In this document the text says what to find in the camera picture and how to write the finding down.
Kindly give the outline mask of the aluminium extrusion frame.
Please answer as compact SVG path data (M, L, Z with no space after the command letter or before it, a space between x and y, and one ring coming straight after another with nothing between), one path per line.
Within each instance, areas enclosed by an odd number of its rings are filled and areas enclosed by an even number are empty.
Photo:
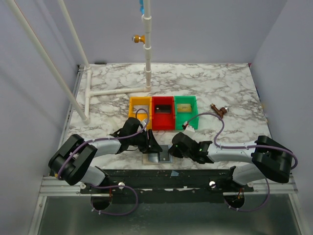
M80 185L68 185L65 181L59 181L55 177L43 177L40 190L40 196L79 196Z

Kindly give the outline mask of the orange nozzle on pipe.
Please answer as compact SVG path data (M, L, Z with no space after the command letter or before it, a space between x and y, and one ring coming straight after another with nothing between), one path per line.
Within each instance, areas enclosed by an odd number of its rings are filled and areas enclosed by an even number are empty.
M145 44L145 35L133 35L132 41L134 43L143 43Z

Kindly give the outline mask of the black card in red bin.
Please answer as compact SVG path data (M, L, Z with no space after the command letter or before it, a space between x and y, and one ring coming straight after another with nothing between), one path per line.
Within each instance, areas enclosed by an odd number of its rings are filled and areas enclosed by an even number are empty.
M155 106L155 113L157 114L170 114L172 112L172 106L167 104L158 104Z

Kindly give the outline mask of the silver card in yellow bin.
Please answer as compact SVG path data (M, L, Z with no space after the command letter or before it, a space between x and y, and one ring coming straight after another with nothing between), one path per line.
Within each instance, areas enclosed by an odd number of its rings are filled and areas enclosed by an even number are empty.
M145 114L149 111L148 105L134 105L132 107L132 111L134 114Z

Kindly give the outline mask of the black mounting rail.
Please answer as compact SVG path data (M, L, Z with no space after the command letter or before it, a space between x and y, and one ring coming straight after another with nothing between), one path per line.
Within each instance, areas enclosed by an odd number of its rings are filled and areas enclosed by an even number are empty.
M252 187L231 182L233 169L194 170L105 170L100 188L87 184L81 194L111 197L113 203L131 203L138 194L140 203L223 203L224 196L256 191L263 181Z

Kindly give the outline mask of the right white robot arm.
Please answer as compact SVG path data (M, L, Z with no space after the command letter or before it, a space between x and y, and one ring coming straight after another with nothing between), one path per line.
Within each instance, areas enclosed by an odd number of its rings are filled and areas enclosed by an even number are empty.
M169 154L177 158L190 158L199 164L217 162L246 163L232 169L232 175L225 179L225 187L235 192L247 183L269 179L277 183L288 183L293 153L267 136L256 141L217 146L212 141L196 142L183 132L172 139Z

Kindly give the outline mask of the red plastic bin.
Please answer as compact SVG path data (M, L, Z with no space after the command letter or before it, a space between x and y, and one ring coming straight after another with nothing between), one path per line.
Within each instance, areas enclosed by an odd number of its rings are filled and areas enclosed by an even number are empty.
M175 105L173 96L152 97L152 130L170 131L175 129Z

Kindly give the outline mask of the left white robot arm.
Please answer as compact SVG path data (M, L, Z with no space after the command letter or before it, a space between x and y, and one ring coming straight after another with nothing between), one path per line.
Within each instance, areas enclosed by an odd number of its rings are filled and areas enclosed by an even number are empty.
M160 153L151 129L145 130L140 120L130 117L123 127L105 138L85 140L78 134L71 135L52 156L48 166L59 180L70 186L82 182L89 184L97 193L104 193L109 186L107 175L98 167L91 166L94 158L120 154L135 146L143 154Z

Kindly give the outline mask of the dark grey credit card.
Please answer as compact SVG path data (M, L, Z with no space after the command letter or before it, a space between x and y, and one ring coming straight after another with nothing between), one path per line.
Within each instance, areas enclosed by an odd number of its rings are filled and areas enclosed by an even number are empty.
M158 153L158 163L171 163L172 157L167 151Z

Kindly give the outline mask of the green plastic bin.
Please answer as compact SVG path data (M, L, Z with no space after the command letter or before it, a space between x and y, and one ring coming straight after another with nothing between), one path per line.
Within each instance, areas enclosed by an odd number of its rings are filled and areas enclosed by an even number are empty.
M195 96L174 96L174 103L175 103L175 130L182 130L182 125L190 120L192 117L198 115L198 106L197 106L197 99ZM191 104L192 112L190 113L178 113L177 112L177 105L178 104Z

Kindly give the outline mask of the white PVC pipe frame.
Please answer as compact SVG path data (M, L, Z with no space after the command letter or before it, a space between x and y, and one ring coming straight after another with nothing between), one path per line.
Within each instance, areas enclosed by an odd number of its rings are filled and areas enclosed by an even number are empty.
M61 74L57 70L56 66L54 65L52 59L48 55L46 49L44 48L43 44L40 42L38 36L36 35L35 31L32 29L30 23L24 16L22 10L19 8L18 4L14 0L7 0L6 1L9 9L14 14L24 31L26 32L28 38L30 39L31 43L35 47L36 51L48 67L49 71L53 75L54 79L66 94L67 98L69 99L71 105L74 107L78 115L80 116L81 120L84 124L90 124L90 117L89 117L89 106L90 106L90 99L94 96L101 96L101 95L111 95L111 94L127 94L127 93L137 93L137 92L148 92L151 90L151 57L152 57L152 46L151 46L151 32L152 32L152 16L151 16L151 2L149 0L141 0L140 4L140 12L142 13L141 20L144 24L144 35L145 35L145 44L143 44L143 49L145 52L145 79L146 84L143 88L132 88L132 89L115 89L115 90L107 90L107 91L92 91L91 90L91 74L92 69L90 63L88 62L87 56L83 50L82 44L79 40L65 2L63 0L58 1L58 5L62 11L62 14L65 18L65 21L69 27L71 35L74 39L76 46L78 47L79 53L83 59L84 65L87 70L87 81L86 81L86 88L85 88L85 105L84 109L82 109L76 98L74 97L73 93L70 91L68 85L66 84L65 80L62 78Z

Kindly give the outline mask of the yellow plastic bin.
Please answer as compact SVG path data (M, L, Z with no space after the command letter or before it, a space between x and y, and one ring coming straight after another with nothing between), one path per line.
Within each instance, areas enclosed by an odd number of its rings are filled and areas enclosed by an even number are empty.
M152 128L152 97L130 97L129 117L137 118L140 121L149 121L147 129Z

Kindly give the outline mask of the gold card in green bin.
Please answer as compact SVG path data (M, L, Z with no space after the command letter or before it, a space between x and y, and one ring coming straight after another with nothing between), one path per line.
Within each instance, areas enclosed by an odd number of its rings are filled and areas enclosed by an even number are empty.
M177 105L177 112L178 113L190 113L192 112L192 106L191 104L178 104Z

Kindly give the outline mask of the brown brass faucet valve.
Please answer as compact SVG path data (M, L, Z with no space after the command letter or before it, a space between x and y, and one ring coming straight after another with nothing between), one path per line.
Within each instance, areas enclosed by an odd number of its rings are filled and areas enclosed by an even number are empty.
M221 119L223 119L224 115L229 111L227 106L218 109L215 104L211 104L210 107Z

